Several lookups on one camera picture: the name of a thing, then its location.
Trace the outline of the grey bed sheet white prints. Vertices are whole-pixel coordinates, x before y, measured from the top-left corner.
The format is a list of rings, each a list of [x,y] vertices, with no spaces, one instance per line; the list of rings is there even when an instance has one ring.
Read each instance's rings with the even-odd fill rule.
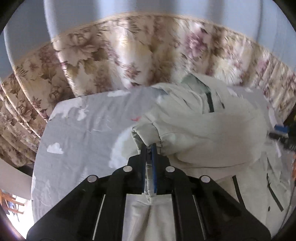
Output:
[[[152,87],[118,90],[63,101],[46,125],[32,179],[34,221],[38,221],[87,176],[110,175],[124,166],[122,155],[136,119],[160,103],[165,92]],[[295,208],[292,154],[267,140],[261,158],[219,185],[242,201],[275,235]]]

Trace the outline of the cream white large jacket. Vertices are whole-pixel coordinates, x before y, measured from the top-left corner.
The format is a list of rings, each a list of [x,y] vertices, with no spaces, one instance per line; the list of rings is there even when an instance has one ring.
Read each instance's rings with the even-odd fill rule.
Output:
[[[276,235],[292,196],[290,175],[268,137],[266,108],[233,95],[220,80],[187,75],[162,92],[141,115],[122,155],[156,144],[161,155],[187,175],[207,175]]]

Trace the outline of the floral and blue curtain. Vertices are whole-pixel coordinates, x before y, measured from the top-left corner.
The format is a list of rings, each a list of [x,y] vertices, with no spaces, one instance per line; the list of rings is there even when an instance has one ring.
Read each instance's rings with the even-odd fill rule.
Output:
[[[35,161],[58,102],[187,72],[295,106],[295,29],[274,1],[1,1],[1,159]]]

